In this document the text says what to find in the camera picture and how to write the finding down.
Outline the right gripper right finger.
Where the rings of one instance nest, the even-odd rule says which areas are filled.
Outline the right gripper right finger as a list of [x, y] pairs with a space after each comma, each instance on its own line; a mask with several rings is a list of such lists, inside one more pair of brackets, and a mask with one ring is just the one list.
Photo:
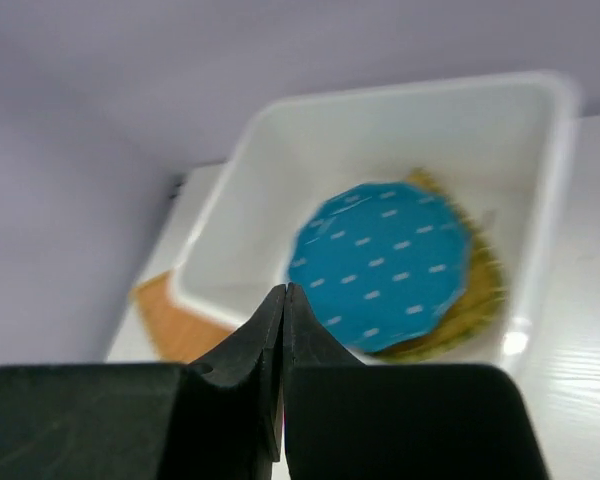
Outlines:
[[303, 288], [287, 286], [283, 311], [285, 453], [293, 479], [346, 477], [351, 408], [338, 395], [362, 363], [316, 319]]

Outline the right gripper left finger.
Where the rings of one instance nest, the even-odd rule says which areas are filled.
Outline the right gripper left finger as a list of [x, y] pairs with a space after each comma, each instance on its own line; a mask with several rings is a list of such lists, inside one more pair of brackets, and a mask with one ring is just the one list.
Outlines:
[[282, 320], [286, 287], [183, 369], [174, 410], [174, 477], [269, 479], [282, 441]]

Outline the blue polka dot plate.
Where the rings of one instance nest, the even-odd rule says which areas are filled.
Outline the blue polka dot plate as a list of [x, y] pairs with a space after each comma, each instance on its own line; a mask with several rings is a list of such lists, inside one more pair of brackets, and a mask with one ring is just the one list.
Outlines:
[[373, 354], [439, 325], [467, 289], [471, 242], [441, 195], [366, 183], [299, 230], [287, 278], [341, 344]]

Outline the green-trimmed square bamboo tray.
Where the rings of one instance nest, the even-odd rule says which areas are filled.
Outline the green-trimmed square bamboo tray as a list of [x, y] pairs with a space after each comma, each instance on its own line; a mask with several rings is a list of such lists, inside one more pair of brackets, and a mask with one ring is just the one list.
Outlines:
[[391, 346], [373, 355], [390, 363], [414, 363], [437, 358], [482, 333], [502, 314], [507, 297], [504, 269], [479, 224], [434, 176], [411, 170], [410, 185], [442, 196], [466, 227], [471, 239], [468, 285], [432, 333]]

